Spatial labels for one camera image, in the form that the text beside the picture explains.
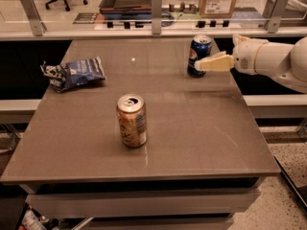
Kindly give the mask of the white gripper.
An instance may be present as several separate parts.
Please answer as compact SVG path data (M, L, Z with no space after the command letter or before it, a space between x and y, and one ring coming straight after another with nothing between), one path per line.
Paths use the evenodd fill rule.
M219 52L213 56L205 57L195 62L198 71L227 72L231 68L244 74L256 75L255 62L260 48L267 44L267 39L252 38L234 34L232 42L235 45L233 56L226 52Z

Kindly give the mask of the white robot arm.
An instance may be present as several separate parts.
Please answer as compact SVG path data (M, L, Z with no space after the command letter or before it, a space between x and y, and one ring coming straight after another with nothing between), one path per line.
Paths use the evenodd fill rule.
M201 71L225 72L235 68L248 75L262 75L300 93L307 93L307 38L296 44L270 42L267 39L233 36L233 53L219 52L199 59Z

